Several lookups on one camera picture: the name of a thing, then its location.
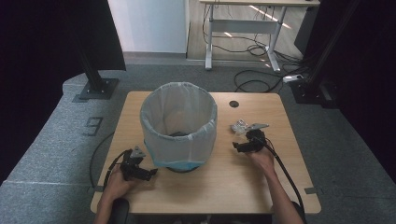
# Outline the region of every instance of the gray carpet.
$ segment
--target gray carpet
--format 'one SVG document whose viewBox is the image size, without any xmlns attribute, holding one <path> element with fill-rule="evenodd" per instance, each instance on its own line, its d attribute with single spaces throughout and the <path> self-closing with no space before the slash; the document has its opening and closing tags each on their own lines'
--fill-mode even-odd
<svg viewBox="0 0 396 224">
<path fill-rule="evenodd" d="M 202 65 L 130 64 L 127 72 L 101 72 L 120 83 L 110 100 L 87 103 L 73 103 L 85 76 L 66 81 L 58 106 L 0 187 L 0 223 L 91 223 L 91 156 L 115 131 L 127 93 L 153 91 L 171 81 L 188 81 L 208 91 L 234 91 L 233 75 L 244 69 L 214 66 L 208 72 Z M 256 78 L 276 83 L 275 77 L 260 74 L 238 81 Z M 319 214 L 307 216 L 308 223 L 394 223 L 396 186 L 340 111 L 297 105 L 289 86 L 279 88 L 275 92 L 279 91 L 322 206 Z M 263 91 L 265 86 L 246 89 Z M 93 158 L 95 183 L 110 143 L 111 137 Z"/>
</svg>

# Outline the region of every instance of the white desk leg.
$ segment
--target white desk leg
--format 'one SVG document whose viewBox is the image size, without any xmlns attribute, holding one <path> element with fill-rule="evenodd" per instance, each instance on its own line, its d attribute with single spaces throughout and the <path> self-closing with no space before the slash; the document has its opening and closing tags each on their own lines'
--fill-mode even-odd
<svg viewBox="0 0 396 224">
<path fill-rule="evenodd" d="M 268 55 L 268 58 L 270 59 L 271 65 L 273 66 L 274 71 L 277 73 L 280 73 L 280 68 L 276 61 L 276 57 L 274 54 L 274 48 L 275 48 L 275 44 L 277 41 L 277 37 L 279 36 L 280 28 L 282 28 L 283 19 L 285 18 L 285 14 L 286 14 L 286 7 L 282 7 L 282 10 L 280 12 L 280 18 L 277 21 L 274 36 L 272 36 L 269 46 L 265 48 L 267 50 L 267 55 Z"/>
<path fill-rule="evenodd" d="M 212 69 L 212 25 L 213 25 L 213 7 L 214 5 L 210 5 L 210 16 L 209 16 L 209 31 L 208 31 L 208 39 L 206 44 L 206 58 L 205 58 L 205 69 Z"/>
</svg>

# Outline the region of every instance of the light wood tabletop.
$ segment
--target light wood tabletop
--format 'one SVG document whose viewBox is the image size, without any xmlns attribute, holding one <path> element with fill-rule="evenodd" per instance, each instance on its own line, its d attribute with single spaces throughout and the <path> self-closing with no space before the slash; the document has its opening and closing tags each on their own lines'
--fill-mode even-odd
<svg viewBox="0 0 396 224">
<path fill-rule="evenodd" d="M 211 5 L 254 5 L 274 7 L 318 7 L 319 0 L 200 0 L 200 3 Z"/>
<path fill-rule="evenodd" d="M 108 151 L 104 169 L 99 179 L 103 186 L 106 170 L 122 151 L 139 146 L 146 153 L 140 163 L 144 169 L 154 167 L 144 145 L 140 125 L 140 107 L 149 91 L 132 91 L 122 109 L 119 124 Z M 217 139 L 212 155 L 206 164 L 186 173 L 174 173 L 160 167 L 150 181 L 142 181 L 125 198 L 130 202 L 130 212 L 136 214 L 258 214 L 272 213 L 272 201 L 262 174 L 243 153 L 233 148 L 234 133 L 231 124 L 243 119 L 246 123 L 268 123 L 262 129 L 274 144 L 275 150 L 304 201 L 305 212 L 320 211 L 317 194 L 306 194 L 313 188 L 301 151 L 297 145 L 280 97 L 274 93 L 210 92 L 218 105 Z M 233 108 L 231 101 L 239 106 Z M 276 163 L 276 172 L 290 198 L 297 197 L 281 168 Z M 101 192 L 95 192 L 91 210 Z"/>
</svg>

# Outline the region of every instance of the translucent plastic bag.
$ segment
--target translucent plastic bag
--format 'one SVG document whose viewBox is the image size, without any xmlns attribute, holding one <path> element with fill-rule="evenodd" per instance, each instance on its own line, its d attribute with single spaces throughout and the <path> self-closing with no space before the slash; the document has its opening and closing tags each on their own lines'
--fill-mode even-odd
<svg viewBox="0 0 396 224">
<path fill-rule="evenodd" d="M 156 166 L 189 171 L 204 164 L 216 140 L 218 108 L 204 89 L 172 82 L 142 104 L 145 144 Z"/>
</svg>

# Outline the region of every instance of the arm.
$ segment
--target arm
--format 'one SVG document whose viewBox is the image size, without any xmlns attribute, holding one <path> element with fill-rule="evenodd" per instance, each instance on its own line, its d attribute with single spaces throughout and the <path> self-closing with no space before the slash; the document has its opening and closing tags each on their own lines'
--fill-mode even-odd
<svg viewBox="0 0 396 224">
<path fill-rule="evenodd" d="M 116 165 L 108 179 L 107 187 L 97 205 L 94 224 L 107 224 L 114 200 L 122 197 L 137 184 L 137 180 L 125 181 L 120 166 Z"/>
<path fill-rule="evenodd" d="M 272 153 L 267 148 L 263 148 L 259 152 L 247 153 L 247 156 L 259 166 L 267 179 L 277 222 L 279 224 L 303 223 L 288 194 L 280 184 L 274 168 Z"/>
</svg>

